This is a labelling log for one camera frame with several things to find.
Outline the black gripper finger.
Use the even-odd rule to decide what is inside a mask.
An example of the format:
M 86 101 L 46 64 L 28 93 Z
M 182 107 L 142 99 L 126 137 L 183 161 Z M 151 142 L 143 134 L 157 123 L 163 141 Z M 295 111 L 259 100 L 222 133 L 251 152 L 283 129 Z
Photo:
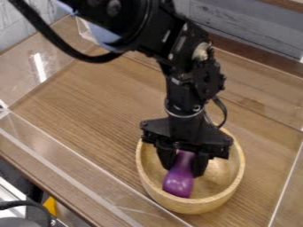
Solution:
M 199 177 L 205 174 L 207 165 L 209 165 L 210 155 L 207 153 L 198 153 L 194 156 L 193 161 L 193 172 L 194 177 Z
M 161 159 L 161 163 L 165 169 L 170 170 L 175 163 L 177 150 L 171 146 L 157 146 L 157 153 Z

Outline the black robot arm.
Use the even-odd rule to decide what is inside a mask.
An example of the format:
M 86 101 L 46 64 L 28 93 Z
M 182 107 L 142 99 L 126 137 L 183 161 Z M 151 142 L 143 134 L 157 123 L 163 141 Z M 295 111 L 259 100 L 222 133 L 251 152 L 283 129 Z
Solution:
M 194 154 L 190 170 L 205 174 L 209 161 L 226 159 L 234 139 L 214 124 L 206 105 L 215 103 L 226 76 L 215 59 L 209 32 L 175 9 L 174 0 L 58 0 L 67 11 L 84 19 L 107 53 L 90 56 L 58 35 L 26 0 L 8 0 L 48 41 L 74 59 L 108 63 L 130 51 L 157 60 L 166 80 L 167 116 L 141 124 L 142 141 L 157 148 L 162 167 L 173 169 L 177 153 Z

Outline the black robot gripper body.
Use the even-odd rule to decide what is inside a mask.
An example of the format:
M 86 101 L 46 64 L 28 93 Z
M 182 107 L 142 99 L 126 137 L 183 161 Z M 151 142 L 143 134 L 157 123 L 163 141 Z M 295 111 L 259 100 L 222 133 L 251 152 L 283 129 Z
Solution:
M 142 140 L 155 146 L 171 146 L 193 153 L 207 153 L 210 158 L 227 159 L 234 139 L 205 116 L 165 117 L 142 121 Z

